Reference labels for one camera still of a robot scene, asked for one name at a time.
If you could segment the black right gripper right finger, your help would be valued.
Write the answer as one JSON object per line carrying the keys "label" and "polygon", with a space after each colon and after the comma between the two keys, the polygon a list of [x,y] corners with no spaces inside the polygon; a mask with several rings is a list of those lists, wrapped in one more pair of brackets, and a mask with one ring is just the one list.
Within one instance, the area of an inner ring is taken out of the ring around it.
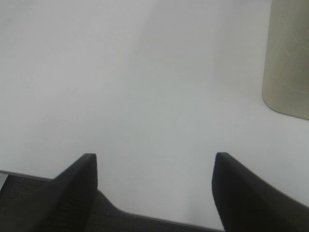
{"label": "black right gripper right finger", "polygon": [[212,195],[226,232],[307,232],[309,208],[225,152],[215,156]]}

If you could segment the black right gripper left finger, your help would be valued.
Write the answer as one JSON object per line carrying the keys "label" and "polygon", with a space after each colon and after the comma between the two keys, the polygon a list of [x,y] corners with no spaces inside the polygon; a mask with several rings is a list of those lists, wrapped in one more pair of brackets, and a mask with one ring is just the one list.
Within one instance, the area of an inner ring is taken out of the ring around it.
{"label": "black right gripper left finger", "polygon": [[82,232],[97,190],[97,157],[84,154],[45,186],[2,209],[0,230]]}

